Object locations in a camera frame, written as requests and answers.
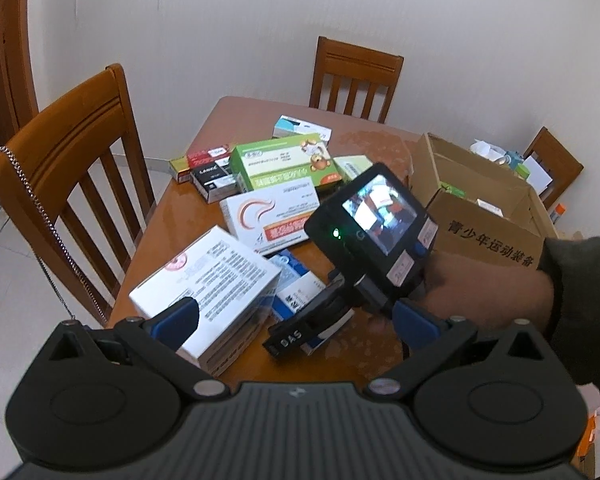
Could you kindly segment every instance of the metal chain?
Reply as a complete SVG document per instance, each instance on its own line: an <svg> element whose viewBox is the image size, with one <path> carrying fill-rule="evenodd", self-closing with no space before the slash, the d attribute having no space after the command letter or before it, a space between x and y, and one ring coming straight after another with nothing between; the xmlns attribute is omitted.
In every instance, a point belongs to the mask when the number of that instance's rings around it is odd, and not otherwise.
<svg viewBox="0 0 600 480"><path fill-rule="evenodd" d="M106 316L104 315L100 305L98 304L98 301L96 300L95 296L93 295L93 292L91 291L91 287L89 286L89 283L87 282L87 278L85 277L85 275L80 270L80 267L78 267L78 265L75 263L74 259L69 254L69 251L64 246L64 243L62 242L62 238L60 238L58 231L56 231L56 228L51 223L51 220L49 219L49 216L46 214L45 209L42 207L40 200L38 200L38 197L36 196L36 194L33 193L33 189L31 189L31 184L29 183L29 180L27 179L26 175L24 174L24 171L22 171L22 168L20 167L20 163L18 162L18 159L16 158L15 155L13 155L13 152L6 146L0 146L0 153L4 153L7 156L7 158L9 159L9 162L13 166L13 169L15 170L16 174L18 175L18 177L19 177L22 185L24 186L24 189L27 191L27 194L29 195L31 201L33 202L33 204L36 206L36 209L40 213L40 216L42 217L46 227L48 228L49 232L51 232L54 239L56 240L56 243L58 244L58 247L62 251L62 254L64 255L65 259L67 260L67 263L69 263L69 266L71 267L72 271L74 272L74 274L76 275L76 277L78 278L78 280L80 281L82 286L84 287L84 290L86 291L87 295L91 299L93 306L98 311L98 314L100 314L100 317L102 318L102 320L104 322L107 322ZM48 272L45 264L42 262L42 260L40 259L40 257L37 254L36 254L36 260L40 264L42 271L45 273L46 279L49 282L49 285L51 285L51 288L54 290L56 296L58 297L58 300L60 300L60 303L62 303L62 306L64 306L64 309L68 312L69 316L71 316L71 319L75 319L74 313L71 311L71 309L69 309L69 306L66 304L66 301L62 297L62 294L60 294L60 291L56 287L54 280L51 279L51 276L49 275L49 272Z"/></svg>

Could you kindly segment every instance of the hand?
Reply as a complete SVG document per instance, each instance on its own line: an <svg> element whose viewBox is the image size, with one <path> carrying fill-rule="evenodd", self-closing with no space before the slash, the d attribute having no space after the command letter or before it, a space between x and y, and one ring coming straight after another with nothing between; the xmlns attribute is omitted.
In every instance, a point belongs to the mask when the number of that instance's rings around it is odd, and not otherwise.
<svg viewBox="0 0 600 480"><path fill-rule="evenodd" d="M494 266L456 254L429 257L425 286L418 303L432 314L464 316L488 330L523 317L544 332L554 304L554 284L541 270Z"/></svg>

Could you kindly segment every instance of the black box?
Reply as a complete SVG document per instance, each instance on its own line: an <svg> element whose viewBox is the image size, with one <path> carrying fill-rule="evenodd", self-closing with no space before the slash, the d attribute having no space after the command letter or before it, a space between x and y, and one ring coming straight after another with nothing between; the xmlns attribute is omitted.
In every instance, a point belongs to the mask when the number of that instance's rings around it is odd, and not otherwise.
<svg viewBox="0 0 600 480"><path fill-rule="evenodd" d="M208 204L238 194L240 191L229 167L229 157L193 168L191 181Z"/></svg>

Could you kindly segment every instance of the red and white box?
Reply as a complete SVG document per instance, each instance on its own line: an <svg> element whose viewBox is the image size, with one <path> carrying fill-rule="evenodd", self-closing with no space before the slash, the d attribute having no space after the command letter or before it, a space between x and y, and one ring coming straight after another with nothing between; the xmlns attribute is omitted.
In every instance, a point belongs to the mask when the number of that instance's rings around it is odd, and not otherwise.
<svg viewBox="0 0 600 480"><path fill-rule="evenodd" d="M225 198L220 202L229 232L258 254L307 240L304 223L320 201L311 177Z"/></svg>
<svg viewBox="0 0 600 480"><path fill-rule="evenodd" d="M230 144L223 144L217 148L211 148L209 150L187 150L187 162L191 169L202 166L202 164L209 164L215 162L220 158L226 158L231 155L233 146Z"/></svg>

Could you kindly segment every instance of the medicine box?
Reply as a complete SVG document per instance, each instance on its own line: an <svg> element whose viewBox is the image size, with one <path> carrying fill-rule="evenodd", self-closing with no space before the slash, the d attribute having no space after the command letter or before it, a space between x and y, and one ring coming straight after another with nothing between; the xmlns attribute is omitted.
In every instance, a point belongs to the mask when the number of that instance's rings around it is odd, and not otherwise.
<svg viewBox="0 0 600 480"><path fill-rule="evenodd" d="M229 161L242 192L305 176L318 190L342 180L318 134L238 144Z"/></svg>
<svg viewBox="0 0 600 480"><path fill-rule="evenodd" d="M217 148L210 148L208 150L187 150L187 162L191 169L201 166L202 164L209 164L220 158L228 157L231 153L232 146L230 144L223 144Z"/></svg>
<svg viewBox="0 0 600 480"><path fill-rule="evenodd" d="M320 140L328 144L331 139L331 129L318 124L308 123L286 115L280 116L273 127L273 137L281 139L292 135L319 134Z"/></svg>
<svg viewBox="0 0 600 480"><path fill-rule="evenodd" d="M181 156L179 158L172 158L169 161L169 174L173 177L177 184L182 184L183 182L188 182L191 180L191 173L189 171L187 157Z"/></svg>
<svg viewBox="0 0 600 480"><path fill-rule="evenodd" d="M217 376L256 337L269 315L280 270L218 226L129 294L153 317L186 296L200 307L198 329L178 352Z"/></svg>
<svg viewBox="0 0 600 480"><path fill-rule="evenodd" d="M365 155L335 156L333 161L344 182L351 182L373 165Z"/></svg>
<svg viewBox="0 0 600 480"><path fill-rule="evenodd" d="M273 317L278 321L293 317L324 289L324 283L298 261L290 251L280 251L269 261L280 268L280 278L273 298ZM349 310L336 323L309 342L302 345L302 350L311 355L331 335L335 334L349 319L353 310Z"/></svg>
<svg viewBox="0 0 600 480"><path fill-rule="evenodd" d="M304 223L320 201L309 177L225 198L220 203L229 232L248 248L271 254L307 240Z"/></svg>
<svg viewBox="0 0 600 480"><path fill-rule="evenodd" d="M208 204L240 192L228 156L193 168L191 181Z"/></svg>

